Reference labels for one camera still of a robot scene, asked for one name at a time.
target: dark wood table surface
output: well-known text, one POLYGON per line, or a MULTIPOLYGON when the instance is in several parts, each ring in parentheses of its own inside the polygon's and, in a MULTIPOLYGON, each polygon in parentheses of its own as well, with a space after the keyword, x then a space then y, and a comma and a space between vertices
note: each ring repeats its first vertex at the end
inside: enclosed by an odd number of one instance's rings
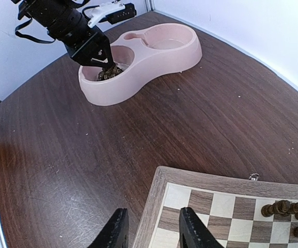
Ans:
MULTIPOLYGON (((150 12, 107 34, 115 40, 165 22, 176 21, 150 12)), ((118 207, 129 209, 132 243, 159 165, 298 183, 298 92, 197 33, 198 65, 153 80, 121 104, 87 102, 79 65, 67 56, 0 104, 0 214, 9 247, 86 247, 118 207)))

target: dark square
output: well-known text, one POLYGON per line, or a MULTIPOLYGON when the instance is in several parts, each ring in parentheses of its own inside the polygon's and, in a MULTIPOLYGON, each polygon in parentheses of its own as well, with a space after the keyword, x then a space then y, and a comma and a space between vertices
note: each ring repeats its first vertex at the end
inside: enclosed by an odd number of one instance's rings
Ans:
POLYGON ((288 248, 288 244, 270 244, 269 248, 288 248))
POLYGON ((271 241, 272 229, 273 222, 253 221, 250 242, 269 243, 271 241))
POLYGON ((255 199, 236 197, 232 217, 234 219, 253 220, 255 207, 255 199))
POLYGON ((196 213, 210 214, 213 194, 191 190, 188 207, 191 207, 196 213))
POLYGON ((210 216, 207 228, 216 239, 227 240, 229 236, 230 225, 231 219, 210 216))
POLYGON ((274 221, 277 221, 277 222, 291 222, 291 215, 284 217, 280 214, 275 214, 274 215, 274 221))
POLYGON ((161 213, 158 227, 179 232, 179 214, 180 210, 164 207, 161 213))
POLYGON ((289 243, 298 243, 298 238, 293 235, 293 230, 298 226, 298 222, 292 222, 290 228, 289 243))
POLYGON ((226 248, 248 248, 248 242, 228 241, 226 248))

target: black clamp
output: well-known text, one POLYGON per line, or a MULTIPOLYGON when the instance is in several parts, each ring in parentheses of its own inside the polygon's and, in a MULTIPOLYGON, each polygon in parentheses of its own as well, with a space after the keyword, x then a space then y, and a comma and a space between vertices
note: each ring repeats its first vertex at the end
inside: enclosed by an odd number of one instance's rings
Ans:
MULTIPOLYGON (((117 209, 88 248, 128 248, 128 212, 117 209)), ((181 248, 223 248, 192 208, 182 208, 179 216, 181 248)))

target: pink double bowl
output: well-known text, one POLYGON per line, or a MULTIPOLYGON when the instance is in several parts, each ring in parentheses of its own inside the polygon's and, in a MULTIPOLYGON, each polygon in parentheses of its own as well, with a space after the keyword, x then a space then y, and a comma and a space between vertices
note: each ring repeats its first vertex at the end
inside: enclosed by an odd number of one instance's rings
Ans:
POLYGON ((175 23, 124 33, 111 44, 111 51, 123 73, 98 81, 101 68, 81 66, 79 69, 81 90, 95 105, 123 102, 151 80, 190 69, 202 57, 195 31, 175 23))

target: black cable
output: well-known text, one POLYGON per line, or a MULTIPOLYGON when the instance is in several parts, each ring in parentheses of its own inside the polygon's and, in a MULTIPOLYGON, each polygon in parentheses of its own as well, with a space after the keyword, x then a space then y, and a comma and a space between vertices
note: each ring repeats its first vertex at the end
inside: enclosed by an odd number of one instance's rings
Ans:
POLYGON ((88 6, 88 7, 85 7, 83 10, 82 10, 82 14, 85 16, 85 18, 87 20, 90 20, 90 18, 86 15, 85 11, 88 10, 88 9, 95 9, 99 7, 99 5, 93 5, 93 6, 88 6))

